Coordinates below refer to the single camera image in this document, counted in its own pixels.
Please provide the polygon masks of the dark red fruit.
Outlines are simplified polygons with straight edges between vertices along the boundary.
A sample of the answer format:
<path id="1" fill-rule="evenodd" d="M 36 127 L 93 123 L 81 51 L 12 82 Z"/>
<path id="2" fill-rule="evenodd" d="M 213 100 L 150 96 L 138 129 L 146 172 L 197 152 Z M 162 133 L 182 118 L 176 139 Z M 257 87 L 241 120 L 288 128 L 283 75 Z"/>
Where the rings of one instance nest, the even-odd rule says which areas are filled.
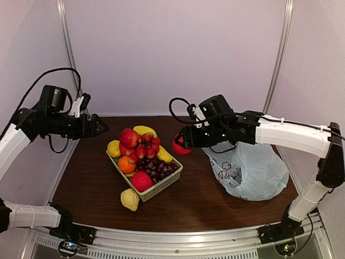
<path id="1" fill-rule="evenodd" d="M 134 148 L 139 143 L 140 135 L 131 128 L 125 128 L 119 135 L 119 141 L 127 148 Z"/>

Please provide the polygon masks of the red lychee bunch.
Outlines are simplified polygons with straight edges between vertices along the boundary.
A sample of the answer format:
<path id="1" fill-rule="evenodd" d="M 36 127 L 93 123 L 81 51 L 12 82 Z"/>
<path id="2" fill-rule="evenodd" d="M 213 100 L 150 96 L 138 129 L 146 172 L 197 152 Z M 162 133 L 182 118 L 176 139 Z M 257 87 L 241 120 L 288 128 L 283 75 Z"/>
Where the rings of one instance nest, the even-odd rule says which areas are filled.
<path id="1" fill-rule="evenodd" d="M 134 150 L 127 150 L 129 163 L 135 164 L 144 158 L 152 159 L 160 151 L 160 144 L 161 139 L 154 136 L 152 132 L 144 133 L 139 137 Z"/>

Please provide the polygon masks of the beige perforated plastic basket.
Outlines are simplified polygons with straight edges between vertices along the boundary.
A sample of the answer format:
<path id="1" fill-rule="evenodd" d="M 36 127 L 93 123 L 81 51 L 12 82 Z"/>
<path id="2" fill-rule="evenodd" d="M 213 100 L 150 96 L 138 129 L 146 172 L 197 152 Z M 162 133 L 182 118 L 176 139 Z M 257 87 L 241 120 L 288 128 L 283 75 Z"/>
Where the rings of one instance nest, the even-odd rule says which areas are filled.
<path id="1" fill-rule="evenodd" d="M 107 155 L 109 156 L 111 162 L 114 164 L 116 170 L 119 172 L 119 174 L 124 178 L 124 180 L 126 181 L 126 183 L 129 185 L 129 187 L 131 189 L 133 189 L 137 195 L 139 196 L 140 200 L 143 201 L 143 202 L 146 202 L 148 201 L 149 199 L 151 199 L 153 196 L 155 196 L 156 194 L 160 193 L 161 191 L 165 190 L 166 188 L 168 188 L 171 184 L 173 184 L 174 182 L 176 182 L 177 180 L 180 179 L 180 175 L 181 175 L 181 171 L 183 169 L 183 166 L 182 164 L 177 161 L 175 158 L 173 159 L 173 162 L 177 163 L 179 165 L 179 169 L 172 173 L 172 175 L 166 177 L 165 179 L 159 181 L 159 182 L 155 182 L 152 180 L 153 182 L 153 185 L 145 190 L 144 192 L 139 192 L 137 191 L 134 186 L 132 185 L 131 183 L 131 178 L 132 176 L 136 173 L 135 171 L 131 174 L 124 174 L 123 172 L 121 172 L 118 168 L 118 160 L 124 156 L 124 155 L 121 155 L 120 157 L 118 158 L 113 158 L 111 157 L 108 152 L 106 151 Z"/>

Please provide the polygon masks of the light blue plastic bag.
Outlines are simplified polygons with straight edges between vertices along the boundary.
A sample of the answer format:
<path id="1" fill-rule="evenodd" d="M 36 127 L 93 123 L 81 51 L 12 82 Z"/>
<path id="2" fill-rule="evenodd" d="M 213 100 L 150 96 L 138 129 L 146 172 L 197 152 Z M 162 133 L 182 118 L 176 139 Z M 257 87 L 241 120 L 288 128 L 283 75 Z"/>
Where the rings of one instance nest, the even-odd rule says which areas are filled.
<path id="1" fill-rule="evenodd" d="M 288 168 L 270 145 L 221 142 L 203 151 L 216 180 L 231 196 L 265 201 L 287 187 Z"/>

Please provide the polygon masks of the pale yellow wrinkled fruit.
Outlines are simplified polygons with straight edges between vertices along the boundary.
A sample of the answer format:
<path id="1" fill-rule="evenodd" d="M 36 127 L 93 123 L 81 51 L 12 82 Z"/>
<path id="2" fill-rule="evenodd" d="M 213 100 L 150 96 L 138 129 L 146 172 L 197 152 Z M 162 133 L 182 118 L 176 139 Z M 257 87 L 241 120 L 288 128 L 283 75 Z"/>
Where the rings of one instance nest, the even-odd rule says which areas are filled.
<path id="1" fill-rule="evenodd" d="M 140 198 L 133 189 L 129 188 L 121 193 L 120 201 L 125 208 L 135 212 L 139 207 Z"/>

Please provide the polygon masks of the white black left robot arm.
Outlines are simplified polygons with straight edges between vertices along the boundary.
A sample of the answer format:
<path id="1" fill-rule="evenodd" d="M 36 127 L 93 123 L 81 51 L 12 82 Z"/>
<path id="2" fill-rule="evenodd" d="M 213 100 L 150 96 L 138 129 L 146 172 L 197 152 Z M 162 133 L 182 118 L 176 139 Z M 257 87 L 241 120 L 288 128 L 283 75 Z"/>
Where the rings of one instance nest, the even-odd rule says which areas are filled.
<path id="1" fill-rule="evenodd" d="M 37 137 L 50 138 L 55 134 L 67 140 L 79 140 L 107 132 L 108 125 L 97 114 L 84 113 L 90 99 L 84 93 L 72 100 L 67 89 L 45 85 L 34 107 L 16 111 L 1 137 L 1 176 Z M 68 111 L 64 111 L 66 100 L 71 104 Z M 1 200 L 1 232 L 33 227 L 51 228 L 67 240 L 78 233 L 72 214 L 60 206 L 20 205 Z"/>

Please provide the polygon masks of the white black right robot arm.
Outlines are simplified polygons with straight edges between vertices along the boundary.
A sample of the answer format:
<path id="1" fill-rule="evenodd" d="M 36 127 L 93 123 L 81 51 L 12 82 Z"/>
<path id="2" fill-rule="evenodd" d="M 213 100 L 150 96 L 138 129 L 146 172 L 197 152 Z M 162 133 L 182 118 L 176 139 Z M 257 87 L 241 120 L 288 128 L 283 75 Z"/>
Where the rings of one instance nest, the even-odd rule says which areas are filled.
<path id="1" fill-rule="evenodd" d="M 236 113 L 223 95 L 208 98 L 199 105 L 188 104 L 189 121 L 175 137 L 185 148 L 206 148 L 228 141 L 235 145 L 268 144 L 296 149 L 319 158 L 318 172 L 305 190 L 286 208 L 276 232 L 288 238 L 326 194 L 344 183 L 344 152 L 340 127 L 314 126 L 275 118 L 255 111 Z"/>

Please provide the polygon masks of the long yellow fruit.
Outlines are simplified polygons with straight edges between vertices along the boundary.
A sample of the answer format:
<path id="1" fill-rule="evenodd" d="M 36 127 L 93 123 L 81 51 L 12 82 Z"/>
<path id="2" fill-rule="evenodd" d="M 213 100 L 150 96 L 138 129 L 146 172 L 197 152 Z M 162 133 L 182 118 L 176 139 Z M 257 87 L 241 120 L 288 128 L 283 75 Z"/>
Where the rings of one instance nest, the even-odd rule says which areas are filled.
<path id="1" fill-rule="evenodd" d="M 148 132 L 151 132 L 154 138 L 157 138 L 157 133 L 155 132 L 155 130 L 148 126 L 138 125 L 138 126 L 133 127 L 133 130 L 137 132 L 139 135 L 144 135 Z"/>

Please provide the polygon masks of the orange fruit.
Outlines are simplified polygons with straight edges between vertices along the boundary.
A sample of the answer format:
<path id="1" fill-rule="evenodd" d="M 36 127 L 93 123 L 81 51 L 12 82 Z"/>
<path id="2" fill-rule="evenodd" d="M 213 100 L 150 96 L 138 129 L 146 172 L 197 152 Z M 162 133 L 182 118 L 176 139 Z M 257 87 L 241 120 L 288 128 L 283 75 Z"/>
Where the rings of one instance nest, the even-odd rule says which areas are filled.
<path id="1" fill-rule="evenodd" d="M 131 174 L 136 169 L 136 164 L 129 162 L 129 157 L 124 155 L 118 160 L 118 168 L 124 174 Z"/>

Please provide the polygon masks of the pink red round fruit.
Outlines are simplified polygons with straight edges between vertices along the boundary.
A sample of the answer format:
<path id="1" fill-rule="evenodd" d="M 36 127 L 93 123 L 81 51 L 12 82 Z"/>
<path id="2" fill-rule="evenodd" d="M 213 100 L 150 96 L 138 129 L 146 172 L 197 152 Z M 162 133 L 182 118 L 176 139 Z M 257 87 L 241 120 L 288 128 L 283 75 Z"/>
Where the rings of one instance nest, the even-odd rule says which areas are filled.
<path id="1" fill-rule="evenodd" d="M 131 178 L 131 183 L 139 192 L 144 192 L 149 189 L 153 182 L 150 176 L 144 171 L 137 171 Z"/>

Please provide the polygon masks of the large yellow lemon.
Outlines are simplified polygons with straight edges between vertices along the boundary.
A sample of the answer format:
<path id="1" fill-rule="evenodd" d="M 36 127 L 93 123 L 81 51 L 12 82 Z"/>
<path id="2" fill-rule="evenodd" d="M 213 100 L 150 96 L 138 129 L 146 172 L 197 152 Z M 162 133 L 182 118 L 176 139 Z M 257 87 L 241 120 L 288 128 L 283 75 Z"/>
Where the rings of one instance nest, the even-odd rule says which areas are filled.
<path id="1" fill-rule="evenodd" d="M 108 154 L 113 158 L 118 158 L 121 156 L 120 152 L 120 141 L 119 140 L 113 140 L 108 143 L 107 145 L 107 152 Z"/>

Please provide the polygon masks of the dark purple grape bunch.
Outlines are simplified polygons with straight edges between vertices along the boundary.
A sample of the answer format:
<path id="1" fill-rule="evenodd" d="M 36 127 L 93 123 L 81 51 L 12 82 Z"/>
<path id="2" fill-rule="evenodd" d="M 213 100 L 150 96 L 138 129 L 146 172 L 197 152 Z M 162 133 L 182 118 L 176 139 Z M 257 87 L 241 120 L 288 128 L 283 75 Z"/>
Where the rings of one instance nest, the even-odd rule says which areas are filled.
<path id="1" fill-rule="evenodd" d="M 143 171 L 149 175 L 153 181 L 159 182 L 172 175 L 172 173 L 176 172 L 179 168 L 179 165 L 173 161 L 164 162 L 157 158 L 144 158 L 136 163 L 135 172 Z"/>

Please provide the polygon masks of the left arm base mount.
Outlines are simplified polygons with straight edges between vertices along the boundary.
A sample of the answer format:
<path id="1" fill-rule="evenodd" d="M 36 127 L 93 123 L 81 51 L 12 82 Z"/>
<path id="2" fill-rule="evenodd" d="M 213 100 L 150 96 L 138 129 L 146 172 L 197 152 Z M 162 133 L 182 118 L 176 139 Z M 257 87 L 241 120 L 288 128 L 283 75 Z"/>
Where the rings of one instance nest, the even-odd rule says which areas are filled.
<path id="1" fill-rule="evenodd" d="M 86 249 L 92 245 L 95 239 L 96 229 L 94 227 L 82 226 L 73 222 L 73 215 L 59 205 L 49 204 L 56 209 L 60 215 L 57 227 L 48 227 L 49 234 L 62 239 L 58 244 L 58 253 L 62 258 L 75 256 L 80 249 Z"/>

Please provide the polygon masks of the front aluminium rail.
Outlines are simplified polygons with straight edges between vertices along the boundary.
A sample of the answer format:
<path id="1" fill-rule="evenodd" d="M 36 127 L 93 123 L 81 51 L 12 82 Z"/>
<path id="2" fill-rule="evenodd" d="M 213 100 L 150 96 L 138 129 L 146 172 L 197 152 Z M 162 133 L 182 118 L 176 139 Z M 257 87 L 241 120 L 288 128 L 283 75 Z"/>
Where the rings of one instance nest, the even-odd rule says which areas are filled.
<path id="1" fill-rule="evenodd" d="M 299 250 L 311 233 L 309 219 L 303 220 L 304 233 L 294 240 L 265 244 L 259 238 L 261 226 L 175 233 L 94 227 L 93 244 L 83 244 L 71 258 L 335 258 L 320 214 L 316 212 L 310 217 L 313 233 L 293 257 L 281 256 L 276 248 L 283 242 L 296 241 Z M 29 233 L 19 258 L 68 258 L 58 251 L 62 240 L 49 235 L 47 229 L 36 228 Z"/>

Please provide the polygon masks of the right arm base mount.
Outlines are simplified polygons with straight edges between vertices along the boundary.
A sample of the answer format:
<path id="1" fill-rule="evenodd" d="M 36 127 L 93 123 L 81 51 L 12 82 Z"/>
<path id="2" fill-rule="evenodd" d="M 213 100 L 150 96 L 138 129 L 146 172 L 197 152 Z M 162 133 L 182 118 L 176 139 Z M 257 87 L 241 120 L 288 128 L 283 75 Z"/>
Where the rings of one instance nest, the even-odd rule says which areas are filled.
<path id="1" fill-rule="evenodd" d="M 268 223 L 257 229 L 261 244 L 275 243 L 275 251 L 286 257 L 294 254 L 297 247 L 295 238 L 305 232 L 301 222 L 288 217 L 290 206 L 286 207 L 280 223 Z"/>

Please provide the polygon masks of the right aluminium frame post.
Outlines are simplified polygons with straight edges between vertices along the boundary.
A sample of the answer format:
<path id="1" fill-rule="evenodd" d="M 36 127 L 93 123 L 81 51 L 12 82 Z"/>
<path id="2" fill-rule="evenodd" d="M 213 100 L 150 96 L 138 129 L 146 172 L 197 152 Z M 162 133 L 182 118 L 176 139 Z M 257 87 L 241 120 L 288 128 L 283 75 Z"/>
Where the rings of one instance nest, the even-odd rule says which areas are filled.
<path id="1" fill-rule="evenodd" d="M 268 113 L 270 107 L 273 103 L 274 94 L 278 85 L 280 72 L 282 69 L 282 64 L 284 62 L 284 55 L 286 53 L 286 49 L 288 46 L 288 40 L 290 36 L 292 20 L 293 20 L 293 8 L 294 1 L 293 0 L 286 0 L 285 1 L 285 10 L 284 16 L 282 20 L 282 27 L 281 27 L 281 34 L 278 44 L 277 55 L 273 67 L 272 77 L 270 81 L 270 85 L 268 88 L 266 100 L 263 107 L 263 112 Z"/>

